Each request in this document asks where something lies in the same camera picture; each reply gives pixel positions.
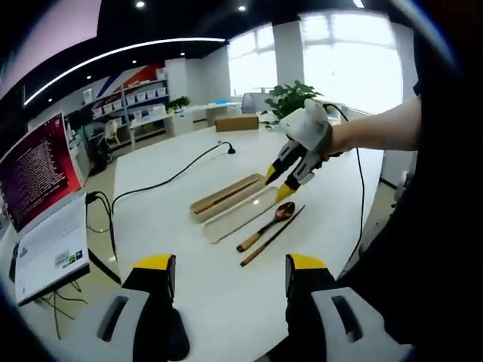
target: led light strip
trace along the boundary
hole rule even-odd
[[[94,57],[92,59],[86,60],[85,62],[82,62],[82,63],[78,64],[77,66],[74,66],[73,68],[65,71],[61,75],[58,75],[57,77],[55,77],[54,79],[52,79],[51,81],[49,81],[47,84],[43,85],[40,89],[38,89],[32,96],[29,97],[29,99],[27,99],[23,103],[23,105],[26,106],[27,104],[29,104],[30,102],[32,102],[33,99],[36,98],[40,93],[42,93],[43,91],[45,91],[53,83],[55,83],[56,81],[59,81],[60,79],[62,79],[66,75],[68,75],[68,74],[76,71],[79,68],[82,68],[83,66],[86,66],[86,65],[88,65],[88,64],[90,64],[92,62],[95,62],[96,60],[102,59],[104,57],[108,57],[109,55],[113,55],[113,54],[116,54],[116,53],[120,53],[122,51],[128,51],[130,49],[145,47],[147,45],[155,45],[155,44],[163,44],[163,43],[174,43],[174,42],[178,42],[178,41],[218,41],[218,42],[223,42],[225,40],[226,39],[221,39],[221,38],[173,38],[173,39],[147,41],[145,43],[128,45],[127,47],[115,49],[114,51],[108,51],[107,53],[104,53],[104,54],[98,55],[97,57]]]

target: white table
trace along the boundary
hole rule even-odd
[[[135,130],[138,127],[145,126],[160,120],[165,120],[166,133],[172,137],[179,136],[184,133],[193,132],[195,130],[191,117],[194,112],[206,112],[206,119],[209,127],[214,126],[215,118],[218,115],[225,115],[228,108],[232,106],[239,106],[240,103],[228,102],[222,104],[209,103],[203,106],[190,106],[179,113],[171,113],[166,115],[147,115],[139,120],[134,120],[129,125],[129,132],[131,134],[131,148],[134,151],[136,144]]]
[[[316,256],[334,276],[343,270],[358,240],[361,180],[355,151],[324,163],[288,199],[299,207],[305,204],[305,210],[245,268],[239,263],[249,253],[240,254],[235,247],[270,220],[274,210],[211,244],[203,224],[190,218],[189,205],[251,173],[265,173],[287,141],[284,134],[264,129],[215,133],[208,128],[145,147],[118,159],[114,197],[166,180],[218,140],[230,141],[236,153],[228,155],[221,146],[172,183],[121,199],[115,206],[115,243],[123,279],[144,257],[177,256],[174,306],[191,342],[185,360],[253,361],[287,335],[285,254]],[[360,154],[365,222],[383,152],[361,149]]]

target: monitor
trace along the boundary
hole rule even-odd
[[[18,232],[80,188],[62,114],[25,135],[0,161],[0,189]]]

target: wooden chopstick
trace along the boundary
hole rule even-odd
[[[280,230],[278,230],[269,240],[267,240],[261,247],[259,247],[258,249],[256,249],[252,254],[250,254],[249,256],[247,256],[241,263],[240,265],[241,266],[246,266],[249,262],[251,262],[253,259],[255,259],[258,254],[260,254],[262,251],[264,251],[266,249],[266,247],[268,247],[270,245],[270,243],[272,243],[272,241],[274,241],[280,234],[281,232],[283,232],[285,230],[285,228],[287,226],[289,226],[289,224],[294,221],[294,219],[297,217],[297,215],[300,213],[300,211],[302,211],[304,209],[305,205],[302,206],[302,208],[300,210],[297,211],[297,213],[290,219],[288,220],[285,225],[283,225]]]

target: robotic hand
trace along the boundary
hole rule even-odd
[[[324,107],[313,100],[305,100],[304,107],[280,122],[289,141],[270,166],[265,184],[278,179],[298,158],[301,160],[278,190],[277,202],[292,195],[300,185],[314,177],[313,170],[322,166],[325,150],[332,142],[332,126]]]

